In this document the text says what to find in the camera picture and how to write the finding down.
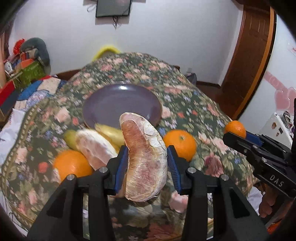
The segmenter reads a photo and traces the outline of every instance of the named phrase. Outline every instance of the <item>red box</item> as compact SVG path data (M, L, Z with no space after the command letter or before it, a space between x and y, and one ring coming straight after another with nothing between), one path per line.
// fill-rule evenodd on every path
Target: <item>red box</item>
M2 89L0 89L0 106L8 98L8 96L15 90L15 84L12 80L8 81Z

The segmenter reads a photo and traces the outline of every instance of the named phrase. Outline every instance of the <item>green box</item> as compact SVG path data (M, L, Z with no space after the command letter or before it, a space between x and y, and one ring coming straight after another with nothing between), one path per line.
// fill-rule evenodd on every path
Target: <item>green box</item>
M31 84L33 80L39 80L45 76L44 70L38 61L34 61L21 71L22 74L19 76L19 80L21 81L21 88L26 88Z

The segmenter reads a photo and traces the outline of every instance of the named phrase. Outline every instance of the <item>wooden door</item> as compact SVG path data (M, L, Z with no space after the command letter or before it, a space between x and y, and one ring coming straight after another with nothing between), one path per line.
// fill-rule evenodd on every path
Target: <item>wooden door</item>
M274 12L244 6L237 46L217 102L232 119L242 113L266 69L274 30Z

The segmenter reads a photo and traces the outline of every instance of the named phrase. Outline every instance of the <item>table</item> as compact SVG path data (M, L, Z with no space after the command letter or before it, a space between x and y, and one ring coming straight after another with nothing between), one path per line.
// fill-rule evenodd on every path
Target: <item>table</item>
M60 151L68 149L63 133L67 129L85 128L84 100L97 89L118 82L144 86L159 98L163 113L157 130L161 136L171 129L184 129L194 136L197 152L191 166L216 177L226 173L246 195L253 186L251 165L221 139L230 118L218 105L162 60L148 54L122 53L88 64L54 97L41 101L26 113L17 141L3 164L1 188L14 215L27 229L59 184L52 163ZM211 198L208 194L209 235L213 231ZM147 202L109 197L116 238L179 239L186 202L187 197L174 190L170 173L159 195ZM84 208L87 237L87 196Z

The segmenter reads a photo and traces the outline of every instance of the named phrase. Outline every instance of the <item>peeled pomelo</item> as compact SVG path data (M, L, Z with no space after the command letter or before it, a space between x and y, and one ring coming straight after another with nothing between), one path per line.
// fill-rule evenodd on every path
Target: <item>peeled pomelo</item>
M144 117L123 113L119 123L129 149L125 197L145 202L160 192L167 178L167 149L157 130Z
M76 132L76 146L86 157L94 170L105 167L118 151L112 143L95 130L79 130Z

